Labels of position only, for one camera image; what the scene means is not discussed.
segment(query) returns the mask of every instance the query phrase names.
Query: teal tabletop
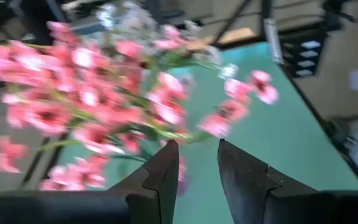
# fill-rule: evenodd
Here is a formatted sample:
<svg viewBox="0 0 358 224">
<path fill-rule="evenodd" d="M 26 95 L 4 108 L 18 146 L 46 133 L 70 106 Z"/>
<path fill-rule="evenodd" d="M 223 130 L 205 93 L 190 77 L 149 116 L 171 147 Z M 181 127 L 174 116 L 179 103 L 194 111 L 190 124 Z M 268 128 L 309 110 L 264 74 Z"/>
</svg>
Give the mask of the teal tabletop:
<svg viewBox="0 0 358 224">
<path fill-rule="evenodd" d="M 280 94 L 279 101 L 272 106 L 252 96 L 250 115 L 234 125 L 226 140 L 316 190 L 358 190 L 358 178 L 271 58 L 266 43 L 223 52 L 224 63 L 239 67 L 237 79 L 246 80 L 252 70 L 264 70 L 272 75 L 272 85 Z M 227 99 L 223 80 L 212 71 L 191 67 L 172 73 L 178 76 L 192 73 L 196 77 L 198 86 L 185 105 L 190 129 L 196 128 L 203 115 Z M 177 198 L 175 224 L 233 223 L 219 178 L 218 142 L 218 139 L 210 139 L 181 146 L 180 154 L 188 161 L 189 185 L 184 195 Z M 158 149 L 149 142 L 143 144 L 149 149 Z M 74 156 L 89 154 L 91 151 L 82 146 L 67 146 L 58 163 L 74 163 Z M 136 161 L 112 160 L 106 169 L 107 186 L 119 182 L 123 172 L 129 174 L 140 165 Z"/>
</svg>

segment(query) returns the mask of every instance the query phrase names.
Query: gray floor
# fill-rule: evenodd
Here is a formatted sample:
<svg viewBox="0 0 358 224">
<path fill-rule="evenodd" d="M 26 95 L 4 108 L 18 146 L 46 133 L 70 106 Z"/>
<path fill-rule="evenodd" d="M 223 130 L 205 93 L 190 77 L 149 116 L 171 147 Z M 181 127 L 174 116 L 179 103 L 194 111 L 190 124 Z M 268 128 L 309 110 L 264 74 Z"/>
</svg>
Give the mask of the gray floor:
<svg viewBox="0 0 358 224">
<path fill-rule="evenodd" d="M 183 0 L 181 3 L 185 5 L 187 10 L 196 10 L 195 7 L 190 6 L 192 0 Z M 257 12 L 259 10 L 260 1 L 254 1 L 250 9 L 247 12 Z M 275 3 L 277 6 L 296 2 L 296 0 L 280 0 Z M 211 7 L 212 14 L 204 22 L 211 22 L 220 19 L 227 18 L 233 10 L 240 3 L 240 0 L 212 0 Z M 302 14 L 318 14 L 320 13 L 319 2 L 312 1 L 310 4 L 298 6 L 292 9 L 283 9 L 275 12 L 277 19 L 283 19 L 288 16 L 297 16 Z M 346 7 L 346 11 L 352 14 L 358 19 L 358 3 L 349 3 Z M 233 29 L 240 27 L 250 27 L 257 31 L 257 16 L 250 16 L 239 19 L 234 24 Z M 313 19 L 297 20 L 291 24 L 282 24 L 283 26 L 297 26 L 302 23 L 306 23 Z M 324 58 L 321 62 L 320 70 L 317 77 L 309 77 L 299 79 L 296 82 L 301 86 L 301 89 L 306 93 L 307 97 L 315 105 L 317 110 L 323 116 L 330 116 L 333 114 L 350 115 L 358 113 L 358 91 L 352 91 L 349 88 L 349 72 L 354 69 L 358 69 L 358 24 L 351 24 L 344 22 L 346 29 L 331 34 L 331 38 L 328 40 Z M 223 26 L 223 23 L 217 23 L 204 28 L 203 36 L 213 35 L 218 29 Z M 20 25 L 7 25 L 7 29 L 11 29 L 16 35 L 21 35 L 23 30 L 16 29 Z M 4 120 L 6 107 L 0 102 L 0 117 Z M 6 133 L 6 125 L 0 123 L 0 133 Z M 30 145 L 33 149 L 37 149 L 41 143 L 42 137 L 38 132 L 32 129 L 26 129 L 24 131 L 11 131 L 14 135 L 14 139 L 19 142 L 24 142 Z M 35 154 L 33 151 L 26 159 L 19 164 L 20 168 L 25 169 Z M 17 183 L 22 178 L 22 174 L 6 175 L 0 174 L 0 186 L 1 189 L 13 189 L 17 186 Z"/>
</svg>

